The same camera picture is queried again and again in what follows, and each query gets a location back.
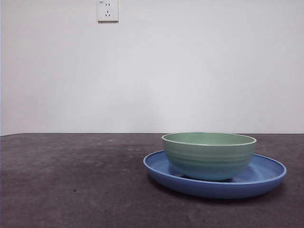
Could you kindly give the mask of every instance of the bowl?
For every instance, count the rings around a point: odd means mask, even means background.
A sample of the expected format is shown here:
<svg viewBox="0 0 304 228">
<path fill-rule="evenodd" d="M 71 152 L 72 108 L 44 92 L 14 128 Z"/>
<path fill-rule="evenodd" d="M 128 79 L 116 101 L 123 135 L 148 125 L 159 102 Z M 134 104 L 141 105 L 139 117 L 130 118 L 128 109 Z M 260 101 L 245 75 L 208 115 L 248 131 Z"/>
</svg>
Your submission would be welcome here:
<svg viewBox="0 0 304 228">
<path fill-rule="evenodd" d="M 255 138 L 228 133 L 171 133 L 161 139 L 174 168 L 205 181 L 222 181 L 241 173 L 257 143 Z"/>
</svg>

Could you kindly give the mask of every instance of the table surface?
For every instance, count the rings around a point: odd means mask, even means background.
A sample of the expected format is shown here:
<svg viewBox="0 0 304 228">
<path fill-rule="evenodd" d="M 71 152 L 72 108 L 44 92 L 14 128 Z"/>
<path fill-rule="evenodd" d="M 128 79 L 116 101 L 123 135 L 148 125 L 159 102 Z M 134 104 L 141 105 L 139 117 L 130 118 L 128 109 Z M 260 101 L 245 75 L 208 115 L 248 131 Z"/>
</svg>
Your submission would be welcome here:
<svg viewBox="0 0 304 228">
<path fill-rule="evenodd" d="M 149 177 L 163 134 L 27 133 L 1 137 L 1 228 L 303 228 L 304 134 L 248 134 L 287 167 L 273 191 L 205 199 Z"/>
</svg>

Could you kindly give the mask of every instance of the plate rim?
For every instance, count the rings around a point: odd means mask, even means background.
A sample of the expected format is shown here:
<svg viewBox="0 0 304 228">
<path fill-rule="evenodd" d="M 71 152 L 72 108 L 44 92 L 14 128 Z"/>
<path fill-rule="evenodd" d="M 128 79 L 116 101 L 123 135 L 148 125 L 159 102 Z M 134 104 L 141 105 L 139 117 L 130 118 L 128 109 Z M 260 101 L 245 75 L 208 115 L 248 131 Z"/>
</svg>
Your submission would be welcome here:
<svg viewBox="0 0 304 228">
<path fill-rule="evenodd" d="M 177 177 L 177 176 L 173 176 L 173 175 L 170 175 L 170 174 L 158 171 L 158 170 L 152 168 L 150 165 L 147 164 L 146 159 L 148 157 L 153 156 L 156 153 L 161 153 L 161 152 L 165 153 L 165 150 L 156 151 L 156 152 L 150 153 L 150 154 L 148 154 L 148 155 L 146 155 L 144 157 L 143 163 L 146 166 L 146 168 L 148 168 L 150 170 L 153 170 L 154 172 L 159 173 L 161 175 L 165 175 L 167 177 L 179 179 L 179 180 L 182 180 L 182 181 L 190 181 L 190 182 L 197 182 L 197 183 L 207 183 L 207 184 L 217 184 L 217 185 L 223 185 L 223 184 L 224 185 L 248 185 L 248 184 L 260 184 L 260 183 L 266 183 L 266 182 L 271 182 L 271 181 L 279 180 L 279 179 L 283 178 L 287 174 L 287 168 L 281 162 L 279 162 L 279 161 L 277 161 L 275 159 L 268 158 L 266 156 L 254 153 L 253 154 L 254 156 L 258 156 L 258 157 L 261 157 L 261 158 L 264 158 L 264 159 L 268 159 L 268 160 L 270 160 L 272 162 L 275 162 L 275 163 L 279 164 L 283 168 L 283 172 L 279 176 L 276 176 L 276 177 L 273 177 L 273 178 L 269 178 L 269 179 L 265 179 L 265 180 L 259 180 L 259 181 L 251 181 L 251 182 L 240 182 L 240 183 L 234 183 L 234 182 L 216 182 L 216 181 L 207 181 L 207 180 L 201 180 L 200 181 L 200 180 L 188 179 L 188 178 Z"/>
</svg>

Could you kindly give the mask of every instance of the wall socket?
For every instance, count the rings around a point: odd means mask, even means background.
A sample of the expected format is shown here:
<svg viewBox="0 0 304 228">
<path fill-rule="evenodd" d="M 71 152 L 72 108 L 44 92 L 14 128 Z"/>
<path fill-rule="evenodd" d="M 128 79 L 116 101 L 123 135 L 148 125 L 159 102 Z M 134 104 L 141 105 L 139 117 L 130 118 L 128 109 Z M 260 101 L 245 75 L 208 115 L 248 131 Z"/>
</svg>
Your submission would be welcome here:
<svg viewBox="0 0 304 228">
<path fill-rule="evenodd" d="M 118 22 L 118 0 L 97 1 L 98 22 Z"/>
</svg>

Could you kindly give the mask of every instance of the blue plate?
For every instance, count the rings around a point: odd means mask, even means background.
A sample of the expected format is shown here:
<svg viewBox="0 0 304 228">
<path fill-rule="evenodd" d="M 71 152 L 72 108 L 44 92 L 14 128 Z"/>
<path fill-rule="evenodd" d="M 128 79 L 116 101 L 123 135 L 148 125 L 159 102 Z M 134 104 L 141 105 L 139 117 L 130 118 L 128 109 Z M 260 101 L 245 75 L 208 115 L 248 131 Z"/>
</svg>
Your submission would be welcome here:
<svg viewBox="0 0 304 228">
<path fill-rule="evenodd" d="M 173 168 L 164 151 L 147 155 L 143 160 L 149 174 L 175 191 L 206 198 L 238 199 L 264 194 L 278 186 L 286 175 L 286 167 L 276 160 L 254 154 L 245 170 L 223 182 L 194 180 Z"/>
</svg>

